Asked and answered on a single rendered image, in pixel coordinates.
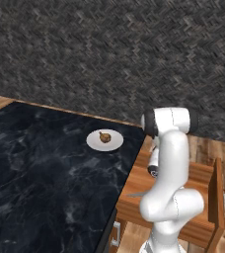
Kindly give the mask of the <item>brown piece of meat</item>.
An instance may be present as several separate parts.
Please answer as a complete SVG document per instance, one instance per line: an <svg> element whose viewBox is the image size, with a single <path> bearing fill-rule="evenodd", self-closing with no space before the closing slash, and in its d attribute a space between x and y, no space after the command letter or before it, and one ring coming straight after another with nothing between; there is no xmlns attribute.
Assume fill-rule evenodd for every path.
<svg viewBox="0 0 225 253"><path fill-rule="evenodd" d="M108 143L112 140L112 137L109 133L102 133L100 131L100 140L102 143Z"/></svg>

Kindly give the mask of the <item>open wooden drawer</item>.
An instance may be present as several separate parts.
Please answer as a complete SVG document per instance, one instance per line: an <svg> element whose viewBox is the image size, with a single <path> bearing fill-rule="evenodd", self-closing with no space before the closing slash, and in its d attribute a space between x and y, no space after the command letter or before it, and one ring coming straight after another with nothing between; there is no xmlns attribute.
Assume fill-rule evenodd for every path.
<svg viewBox="0 0 225 253"><path fill-rule="evenodd" d="M146 228L151 228L152 224L140 215L140 198L129 194L148 191L155 183L146 169L149 157L148 152L139 152L116 204L119 219ZM204 211L182 228L179 239L200 246L204 253L215 253L225 230L221 159L217 158L211 166L191 162L185 188L201 193Z"/></svg>

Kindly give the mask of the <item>white round plate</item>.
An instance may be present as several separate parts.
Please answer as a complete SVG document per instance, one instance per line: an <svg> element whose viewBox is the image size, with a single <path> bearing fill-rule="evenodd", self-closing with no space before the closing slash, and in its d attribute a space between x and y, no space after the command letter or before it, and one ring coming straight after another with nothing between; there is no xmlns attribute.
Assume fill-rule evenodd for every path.
<svg viewBox="0 0 225 253"><path fill-rule="evenodd" d="M109 134L111 140L107 143L101 141L100 134ZM123 145L123 136L116 130L103 128L90 132L86 138L89 147L98 151L114 151Z"/></svg>

